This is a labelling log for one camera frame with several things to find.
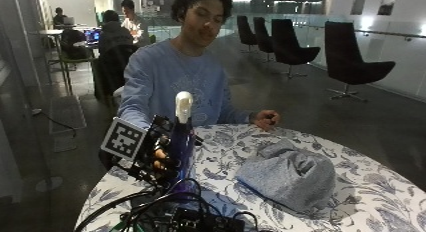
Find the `dark hair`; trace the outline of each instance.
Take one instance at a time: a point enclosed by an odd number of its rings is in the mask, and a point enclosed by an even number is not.
[[[102,14],[102,21],[108,23],[109,21],[120,21],[118,14],[113,10],[106,10]]]
[[[126,7],[130,10],[134,10],[134,2],[133,2],[133,0],[122,0],[121,1],[121,7]]]
[[[187,9],[198,2],[199,0],[174,0],[171,5],[171,19],[178,21],[185,19],[185,14]],[[230,16],[231,10],[231,0],[219,0],[223,6],[223,23]]]

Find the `blue and white tablecloth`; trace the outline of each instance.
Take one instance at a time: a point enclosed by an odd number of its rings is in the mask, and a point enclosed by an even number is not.
[[[356,151],[319,137],[275,128],[261,132],[253,125],[214,125],[195,129],[203,138],[197,148],[195,180],[202,197],[226,216],[249,211],[259,229],[302,232],[424,232],[426,193],[398,173]],[[327,156],[336,173],[335,190],[323,210],[294,215],[281,205],[263,200],[237,183],[234,174],[245,159],[286,137],[297,148]],[[138,192],[143,182],[134,181],[113,167],[92,190],[77,224],[102,205]],[[109,231],[129,202],[109,210],[86,226],[85,231]],[[247,231],[253,229],[253,219]]]

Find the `light blue sweater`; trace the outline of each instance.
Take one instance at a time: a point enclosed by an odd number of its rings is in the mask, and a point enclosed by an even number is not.
[[[193,126],[247,123],[250,111],[233,107],[223,68],[209,51],[190,57],[170,40],[151,44],[131,55],[123,78],[118,116],[141,128],[149,127],[155,114],[174,121],[174,98],[181,91],[194,98]]]

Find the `person sitting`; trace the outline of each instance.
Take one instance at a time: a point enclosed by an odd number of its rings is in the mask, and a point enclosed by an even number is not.
[[[53,17],[53,29],[61,29],[64,26],[64,17],[66,17],[66,15],[64,15],[64,11],[62,8],[57,7],[54,9],[54,17]]]
[[[121,2],[122,13],[125,19],[121,26],[130,31],[134,38],[133,43],[142,47],[150,44],[147,24],[145,23],[142,17],[137,16],[134,13],[134,2],[133,0],[122,0]]]
[[[255,124],[273,129],[279,121],[274,110],[259,112],[233,107],[225,69],[206,50],[230,16],[231,0],[174,0],[171,18],[181,32],[139,48],[130,56],[123,72],[118,117],[141,128],[149,128],[153,116],[174,118],[174,97],[191,93],[193,126],[211,124]]]
[[[130,32],[121,27],[118,14],[113,10],[104,12],[102,21],[102,31],[98,37],[98,53],[101,55],[117,45],[133,45]]]

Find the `laptop screen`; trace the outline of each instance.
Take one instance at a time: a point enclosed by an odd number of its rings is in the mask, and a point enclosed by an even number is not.
[[[98,42],[98,36],[101,29],[84,30],[85,41],[88,44],[96,44]]]
[[[73,17],[64,17],[64,24],[65,25],[73,25],[74,24],[74,18]]]

